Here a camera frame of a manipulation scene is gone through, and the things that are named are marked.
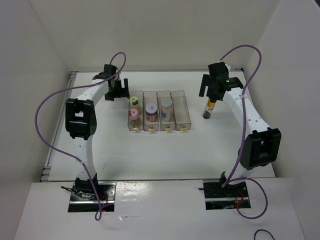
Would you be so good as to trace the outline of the gold black cap bottle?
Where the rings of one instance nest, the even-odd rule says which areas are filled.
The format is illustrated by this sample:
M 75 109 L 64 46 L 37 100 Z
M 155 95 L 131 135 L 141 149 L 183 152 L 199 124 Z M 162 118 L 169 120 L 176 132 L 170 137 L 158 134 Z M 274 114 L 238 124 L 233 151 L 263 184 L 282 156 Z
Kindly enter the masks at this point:
M 209 119 L 211 117 L 211 114 L 213 112 L 213 109 L 216 105 L 216 102 L 215 101 L 212 101 L 210 98 L 208 99 L 207 103 L 206 103 L 206 106 L 204 108 L 204 112 L 202 114 L 202 117 L 204 119 Z

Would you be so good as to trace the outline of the yellow cap spice bottle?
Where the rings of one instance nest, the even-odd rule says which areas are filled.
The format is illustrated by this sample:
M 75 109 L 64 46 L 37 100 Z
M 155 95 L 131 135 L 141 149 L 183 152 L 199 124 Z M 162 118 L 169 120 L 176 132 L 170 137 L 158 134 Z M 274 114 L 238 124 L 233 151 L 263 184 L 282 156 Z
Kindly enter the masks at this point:
M 137 96 L 132 96 L 129 99 L 129 109 L 136 109 L 138 112 L 141 111 L 140 101 Z

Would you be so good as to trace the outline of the pink cap spice bottle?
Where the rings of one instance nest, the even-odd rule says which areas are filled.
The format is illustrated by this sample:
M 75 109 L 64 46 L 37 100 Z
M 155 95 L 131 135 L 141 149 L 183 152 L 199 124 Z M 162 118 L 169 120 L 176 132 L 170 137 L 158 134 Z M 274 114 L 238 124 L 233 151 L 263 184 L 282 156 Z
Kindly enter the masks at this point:
M 133 128 L 138 128 L 142 123 L 139 112 L 134 108 L 129 110 L 128 117 L 129 123 L 132 125 Z

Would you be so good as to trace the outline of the red label spice jar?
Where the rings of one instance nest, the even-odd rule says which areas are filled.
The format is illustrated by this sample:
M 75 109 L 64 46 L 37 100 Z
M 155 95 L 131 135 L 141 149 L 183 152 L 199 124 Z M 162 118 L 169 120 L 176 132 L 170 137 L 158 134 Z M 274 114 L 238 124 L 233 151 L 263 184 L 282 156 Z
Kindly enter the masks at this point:
M 158 119 L 158 106 L 156 103 L 148 103 L 145 106 L 146 119 L 149 122 L 155 122 Z

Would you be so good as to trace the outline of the silver lid blue label jar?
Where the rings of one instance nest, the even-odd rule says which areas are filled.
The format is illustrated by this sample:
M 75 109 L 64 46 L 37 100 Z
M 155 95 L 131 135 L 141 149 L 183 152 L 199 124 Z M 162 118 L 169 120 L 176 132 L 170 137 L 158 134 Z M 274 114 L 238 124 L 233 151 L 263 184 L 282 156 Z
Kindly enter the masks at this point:
M 161 110 L 160 117 L 164 122 L 172 122 L 173 121 L 173 101 L 171 98 L 166 97 L 162 98 L 160 101 Z

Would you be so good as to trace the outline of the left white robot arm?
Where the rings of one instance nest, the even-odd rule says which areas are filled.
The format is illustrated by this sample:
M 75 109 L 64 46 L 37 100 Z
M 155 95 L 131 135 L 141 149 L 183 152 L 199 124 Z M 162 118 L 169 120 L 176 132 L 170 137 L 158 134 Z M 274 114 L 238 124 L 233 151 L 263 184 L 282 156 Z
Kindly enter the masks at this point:
M 106 101 L 129 98 L 128 79 L 124 79 L 122 86 L 118 68 L 112 64 L 105 64 L 103 71 L 93 77 L 92 84 L 81 95 L 68 98 L 65 103 L 65 129 L 73 139 L 79 163 L 73 192 L 82 193 L 88 200 L 94 200 L 100 193 L 92 148 L 97 130 L 95 106 L 102 98 Z

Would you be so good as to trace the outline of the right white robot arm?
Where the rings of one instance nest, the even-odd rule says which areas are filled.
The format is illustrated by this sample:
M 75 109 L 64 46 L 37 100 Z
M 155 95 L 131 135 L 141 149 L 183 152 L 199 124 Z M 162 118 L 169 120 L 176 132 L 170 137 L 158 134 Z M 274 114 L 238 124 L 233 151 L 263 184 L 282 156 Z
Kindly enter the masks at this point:
M 231 196 L 237 185 L 277 159 L 282 134 L 279 129 L 266 123 L 244 92 L 245 87 L 237 77 L 230 77 L 230 67 L 224 62 L 208 66 L 202 76 L 199 96 L 208 97 L 203 118 L 209 119 L 216 102 L 224 102 L 242 127 L 240 148 L 234 166 L 220 176 L 219 191 Z

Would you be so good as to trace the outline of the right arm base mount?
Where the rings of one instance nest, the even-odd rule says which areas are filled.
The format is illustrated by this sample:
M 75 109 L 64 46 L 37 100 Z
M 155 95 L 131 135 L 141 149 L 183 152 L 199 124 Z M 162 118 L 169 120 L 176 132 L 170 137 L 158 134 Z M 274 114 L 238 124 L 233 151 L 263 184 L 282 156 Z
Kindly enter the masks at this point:
M 218 179 L 204 180 L 199 188 L 204 193 L 206 210 L 233 210 L 251 208 L 249 193 L 245 182 L 221 187 Z

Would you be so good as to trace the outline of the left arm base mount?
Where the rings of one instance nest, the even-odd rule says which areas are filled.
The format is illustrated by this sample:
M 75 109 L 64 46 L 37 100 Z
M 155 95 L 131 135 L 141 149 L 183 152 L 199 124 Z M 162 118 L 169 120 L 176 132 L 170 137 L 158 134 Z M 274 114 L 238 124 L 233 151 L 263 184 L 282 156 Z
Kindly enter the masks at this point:
M 114 211 L 116 186 L 115 182 L 101 181 L 98 183 L 97 193 L 103 212 Z M 98 198 L 93 191 L 76 190 L 75 184 L 72 187 L 61 186 L 61 188 L 70 193 L 69 213 L 96 212 L 99 209 Z

